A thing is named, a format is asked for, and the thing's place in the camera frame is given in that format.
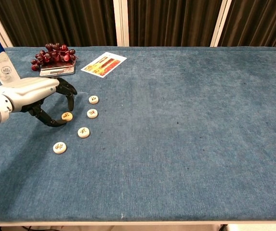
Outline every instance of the bunch of grapes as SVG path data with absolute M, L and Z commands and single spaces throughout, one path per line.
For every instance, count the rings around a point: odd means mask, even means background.
M 77 57 L 74 55 L 76 51 L 74 49 L 68 50 L 68 47 L 59 43 L 56 44 L 46 44 L 45 47 L 48 51 L 41 50 L 39 54 L 35 55 L 36 59 L 31 61 L 32 70 L 38 71 L 41 65 L 52 62 L 68 62 L 69 60 L 76 60 Z

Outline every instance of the curtain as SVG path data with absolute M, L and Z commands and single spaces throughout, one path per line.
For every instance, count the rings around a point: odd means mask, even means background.
M 222 0 L 128 0 L 130 46 L 210 46 Z
M 232 0 L 218 46 L 276 47 L 276 0 Z
M 0 0 L 14 46 L 116 46 L 113 0 Z

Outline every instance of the robotic arm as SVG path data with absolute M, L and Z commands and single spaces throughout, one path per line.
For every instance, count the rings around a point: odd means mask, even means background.
M 74 109 L 76 89 L 62 78 L 30 77 L 0 86 L 0 123 L 12 112 L 29 112 L 45 125 L 58 127 L 65 120 L 54 120 L 41 109 L 45 98 L 58 92 L 67 97 L 68 109 Z

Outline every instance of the blue felt table cover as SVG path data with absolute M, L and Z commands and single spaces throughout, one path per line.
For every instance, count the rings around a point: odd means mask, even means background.
M 0 222 L 276 220 L 276 48 L 75 49 L 74 119 L 0 124 Z M 39 50 L 6 51 L 35 77 Z M 80 71 L 106 51 L 127 60 L 107 78 Z M 54 94 L 43 108 L 66 105 Z

